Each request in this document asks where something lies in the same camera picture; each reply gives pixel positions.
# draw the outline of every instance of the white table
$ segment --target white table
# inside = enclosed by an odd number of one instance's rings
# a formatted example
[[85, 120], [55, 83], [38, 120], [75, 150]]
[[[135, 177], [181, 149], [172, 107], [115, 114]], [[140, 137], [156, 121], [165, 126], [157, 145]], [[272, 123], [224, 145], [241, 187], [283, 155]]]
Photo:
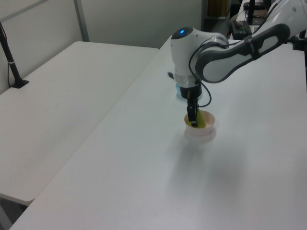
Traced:
[[202, 138], [172, 67], [168, 40], [12, 230], [306, 229], [304, 53], [282, 45], [207, 84]]
[[29, 205], [156, 53], [77, 42], [0, 95], [0, 197]]

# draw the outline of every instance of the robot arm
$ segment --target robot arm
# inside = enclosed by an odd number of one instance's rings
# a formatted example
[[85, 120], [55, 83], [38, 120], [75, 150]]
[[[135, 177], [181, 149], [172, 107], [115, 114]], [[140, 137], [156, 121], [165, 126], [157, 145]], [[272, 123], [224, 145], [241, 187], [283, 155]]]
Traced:
[[[307, 0], [278, 0], [276, 4], [272, 5], [271, 14], [257, 32], [230, 47], [222, 34], [201, 32], [191, 27], [173, 34], [174, 80], [180, 86], [181, 95], [188, 100], [188, 116], [193, 126], [197, 126], [200, 80], [222, 82], [238, 68], [269, 53], [307, 28]], [[200, 46], [190, 62], [193, 75], [189, 61]]]

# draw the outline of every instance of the green object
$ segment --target green object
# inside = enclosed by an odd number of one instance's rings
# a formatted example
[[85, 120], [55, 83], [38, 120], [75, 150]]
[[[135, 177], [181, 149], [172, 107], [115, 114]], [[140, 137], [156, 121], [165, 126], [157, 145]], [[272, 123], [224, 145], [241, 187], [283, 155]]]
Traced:
[[197, 126], [194, 128], [205, 128], [206, 127], [206, 122], [205, 118], [202, 116], [202, 113], [200, 110], [197, 110]]

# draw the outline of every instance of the white bowl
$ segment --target white bowl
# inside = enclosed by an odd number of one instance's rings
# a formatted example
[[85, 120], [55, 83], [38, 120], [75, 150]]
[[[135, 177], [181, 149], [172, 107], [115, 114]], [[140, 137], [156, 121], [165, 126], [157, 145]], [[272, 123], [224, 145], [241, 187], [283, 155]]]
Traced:
[[206, 122], [205, 128], [197, 128], [197, 127], [189, 126], [188, 125], [188, 121], [189, 121], [188, 115], [186, 114], [185, 117], [184, 117], [184, 122], [186, 123], [187, 131], [192, 135], [205, 136], [205, 135], [211, 133], [211, 131], [213, 129], [213, 125], [215, 123], [214, 116], [211, 113], [209, 113], [207, 111], [202, 111], [202, 110], [201, 110], [201, 114], [202, 114], [202, 116], [203, 116], [203, 118], [205, 119], [205, 122]]

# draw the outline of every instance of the black cable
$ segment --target black cable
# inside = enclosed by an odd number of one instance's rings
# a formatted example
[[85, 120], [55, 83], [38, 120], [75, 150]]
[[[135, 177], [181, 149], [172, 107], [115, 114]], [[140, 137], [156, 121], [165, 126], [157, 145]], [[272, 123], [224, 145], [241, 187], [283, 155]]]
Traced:
[[0, 22], [0, 28], [1, 28], [1, 30], [2, 30], [3, 33], [4, 33], [6, 42], [8, 42], [8, 38], [7, 38], [7, 36], [6, 36], [5, 30], [4, 30], [4, 28], [3, 28], [2, 24], [1, 24], [1, 22]]
[[238, 44], [239, 42], [235, 42], [235, 43], [232, 43], [232, 44], [225, 45], [225, 48], [226, 48], [226, 46], [233, 46], [233, 45], [236, 45], [236, 44]]
[[208, 38], [207, 40], [204, 40], [202, 43], [201, 43], [201, 47], [203, 47], [203, 44], [206, 42], [206, 41], [209, 41], [210, 39], [212, 39], [213, 37], [211, 37], [211, 38]]
[[[245, 10], [241, 11], [241, 13], [243, 13], [244, 11], [245, 11]], [[239, 13], [238, 16], [239, 16], [241, 13]], [[238, 17], [238, 16], [237, 16], [237, 17]], [[246, 11], [245, 11], [245, 16], [246, 16]]]
[[9, 84], [9, 87], [11, 87], [9, 76], [10, 76], [10, 65], [8, 64], [8, 84]]
[[196, 74], [193, 72], [193, 70], [192, 70], [192, 68], [191, 68], [191, 61], [192, 61], [194, 55], [195, 55], [204, 45], [205, 45], [205, 44], [200, 45], [200, 46], [193, 52], [193, 54], [192, 54], [192, 56], [191, 56], [191, 58], [190, 58], [190, 60], [189, 60], [189, 69], [190, 69], [192, 75], [195, 77], [195, 79], [198, 81], [198, 83], [201, 84], [201, 85], [206, 89], [206, 91], [207, 91], [207, 93], [208, 93], [208, 95], [209, 95], [209, 102], [208, 102], [206, 105], [199, 105], [199, 106], [198, 106], [199, 108], [203, 108], [203, 107], [208, 106], [208, 105], [211, 103], [211, 101], [212, 101], [212, 96], [211, 96], [210, 91], [209, 91], [208, 88], [201, 82], [201, 79], [199, 79], [199, 78], [196, 76]]
[[269, 12], [269, 13], [267, 14], [267, 16], [265, 17], [263, 23], [260, 24], [260, 26], [253, 32], [253, 34], [256, 33], [256, 32], [265, 24], [265, 22], [267, 21], [268, 17], [270, 16], [270, 14], [273, 12], [273, 10], [275, 9], [275, 7], [276, 7], [277, 5], [278, 5], [278, 3], [276, 3], [276, 4], [272, 7], [272, 9], [270, 10], [270, 12]]
[[[4, 36], [5, 36], [6, 43], [7, 43], [8, 42], [8, 38], [6, 36], [5, 30], [4, 30], [1, 22], [0, 22], [0, 29], [2, 30], [2, 32], [3, 32]], [[8, 85], [9, 85], [9, 87], [11, 87], [11, 85], [10, 85], [10, 78], [9, 77], [10, 77], [10, 65], [8, 63]]]

